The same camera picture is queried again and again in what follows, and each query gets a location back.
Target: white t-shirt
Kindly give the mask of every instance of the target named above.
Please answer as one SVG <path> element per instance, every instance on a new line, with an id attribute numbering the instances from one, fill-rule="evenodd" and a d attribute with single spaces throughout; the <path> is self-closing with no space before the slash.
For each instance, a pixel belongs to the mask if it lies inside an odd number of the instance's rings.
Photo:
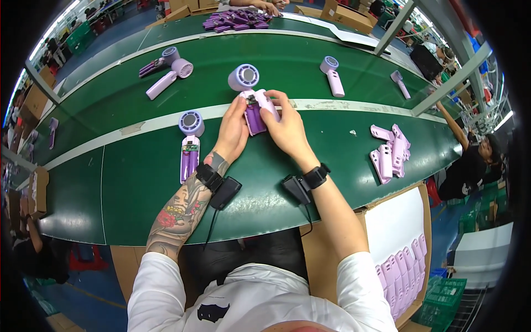
<path id="1" fill-rule="evenodd" d="M 345 258 L 337 275 L 339 306 L 310 296 L 308 283 L 290 271 L 245 264 L 229 273 L 223 285 L 212 281 L 185 312 L 178 265 L 148 252 L 127 306 L 127 330 L 260 332 L 279 322 L 308 320 L 342 332 L 397 331 L 368 252 Z"/>

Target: red stool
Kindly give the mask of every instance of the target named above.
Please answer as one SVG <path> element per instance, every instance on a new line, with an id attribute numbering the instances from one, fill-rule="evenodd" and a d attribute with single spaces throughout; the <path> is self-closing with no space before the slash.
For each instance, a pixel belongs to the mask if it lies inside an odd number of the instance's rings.
<path id="1" fill-rule="evenodd" d="M 430 176 L 426 182 L 426 188 L 428 190 L 428 196 L 432 198 L 433 204 L 430 205 L 430 208 L 434 208 L 440 203 L 442 203 L 439 198 L 439 193 L 437 193 L 437 186 L 435 185 L 435 180 Z"/>
<path id="2" fill-rule="evenodd" d="M 109 264 L 101 258 L 97 245 L 92 246 L 92 255 L 94 256 L 94 260 L 82 259 L 81 254 L 79 253 L 79 245 L 77 243 L 72 244 L 72 251 L 70 252 L 70 270 L 99 271 L 109 267 Z"/>

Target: wire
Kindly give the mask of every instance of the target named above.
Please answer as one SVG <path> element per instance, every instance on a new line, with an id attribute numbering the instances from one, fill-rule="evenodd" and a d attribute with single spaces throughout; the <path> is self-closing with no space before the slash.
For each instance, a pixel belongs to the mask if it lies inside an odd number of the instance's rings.
<path id="1" fill-rule="evenodd" d="M 212 230 L 214 229 L 214 222 L 216 221 L 216 213 L 218 213 L 218 210 L 214 210 L 214 215 L 212 216 L 212 221 L 210 222 L 210 229 L 208 231 L 207 240 L 205 241 L 203 245 L 203 251 L 207 247 L 207 243 L 210 240 L 210 236 L 212 235 Z"/>
<path id="2" fill-rule="evenodd" d="M 310 223 L 310 230 L 304 233 L 303 235 L 301 235 L 301 237 L 313 231 L 312 218 L 310 217 L 310 211 L 308 210 L 308 205 L 305 205 L 304 207 L 306 208 L 306 216 L 307 216 L 308 222 Z"/>

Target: hand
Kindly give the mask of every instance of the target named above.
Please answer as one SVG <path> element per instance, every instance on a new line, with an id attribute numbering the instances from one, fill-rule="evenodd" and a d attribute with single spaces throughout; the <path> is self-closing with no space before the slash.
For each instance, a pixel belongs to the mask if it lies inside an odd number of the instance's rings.
<path id="1" fill-rule="evenodd" d="M 279 9 L 286 8 L 286 5 L 289 3 L 289 0 L 273 0 L 273 5 L 275 5 Z"/>
<path id="2" fill-rule="evenodd" d="M 285 153 L 289 154 L 301 167 L 304 173 L 311 171 L 319 162 L 308 144 L 301 115 L 290 105 L 284 92 L 269 90 L 264 93 L 272 99 L 275 106 L 281 106 L 280 122 L 265 108 L 260 109 L 260 116 L 265 122 L 273 141 Z"/>
<path id="3" fill-rule="evenodd" d="M 247 138 L 249 138 L 249 129 L 243 117 L 246 108 L 247 103 L 244 98 L 240 96 L 234 98 L 221 120 L 218 141 L 212 149 L 229 164 L 232 164 L 242 154 Z"/>
<path id="4" fill-rule="evenodd" d="M 265 2 L 262 0 L 255 0 L 251 3 L 251 5 L 263 11 L 266 11 L 269 15 L 278 16 L 278 9 L 272 3 Z"/>

